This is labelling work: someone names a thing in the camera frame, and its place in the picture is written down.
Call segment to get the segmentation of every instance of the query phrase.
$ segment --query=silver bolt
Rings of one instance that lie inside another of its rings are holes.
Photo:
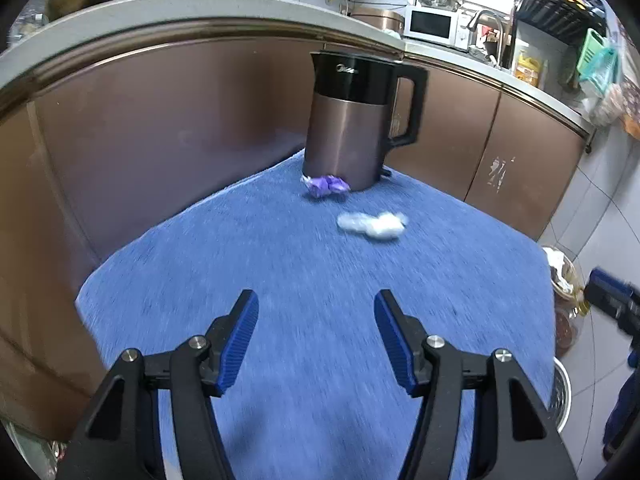
[[[135,348],[127,348],[122,354],[120,354],[120,357],[122,357],[123,361],[132,363],[138,358],[138,355],[138,351]]]
[[[444,346],[444,339],[439,335],[430,335],[427,338],[427,345],[431,348],[442,348]]]
[[[196,350],[200,350],[207,345],[207,340],[204,339],[204,336],[195,335],[191,339],[189,339],[189,346],[191,348],[195,348]]]
[[[506,348],[499,348],[495,351],[495,358],[501,363],[511,361],[513,355]]]

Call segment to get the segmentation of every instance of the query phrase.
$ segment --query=gray countertop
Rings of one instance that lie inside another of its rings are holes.
[[[0,89],[33,67],[76,46],[148,25],[208,18],[258,18],[328,28],[389,48],[447,62],[492,78],[556,111],[591,133],[594,126],[565,104],[507,72],[454,51],[404,41],[336,12],[289,0],[115,0],[66,16],[38,30],[0,55]]]

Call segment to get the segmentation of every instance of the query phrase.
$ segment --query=blue fabric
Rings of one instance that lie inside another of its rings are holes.
[[[175,348],[243,288],[260,316],[236,384],[214,399],[237,478],[395,479],[420,400],[394,379],[373,314],[380,288],[457,348],[511,349],[545,402],[554,314],[546,257],[482,212],[394,172],[346,198],[313,200],[302,154],[212,195],[112,255],[79,312],[110,366],[122,349]],[[401,238],[341,232],[343,211],[402,212]],[[162,444],[177,463],[162,397]],[[472,394],[451,478],[466,478]]]

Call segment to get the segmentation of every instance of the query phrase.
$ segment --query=microwave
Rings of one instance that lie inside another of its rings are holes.
[[[459,50],[469,50],[470,17],[461,11],[407,6],[404,13],[404,36],[431,41]]]

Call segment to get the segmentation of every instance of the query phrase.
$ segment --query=white crumpled tissue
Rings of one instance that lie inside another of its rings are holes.
[[[366,234],[376,240],[398,238],[404,232],[408,218],[402,213],[385,211],[371,216],[364,213],[341,213],[338,215],[338,227],[352,233]]]

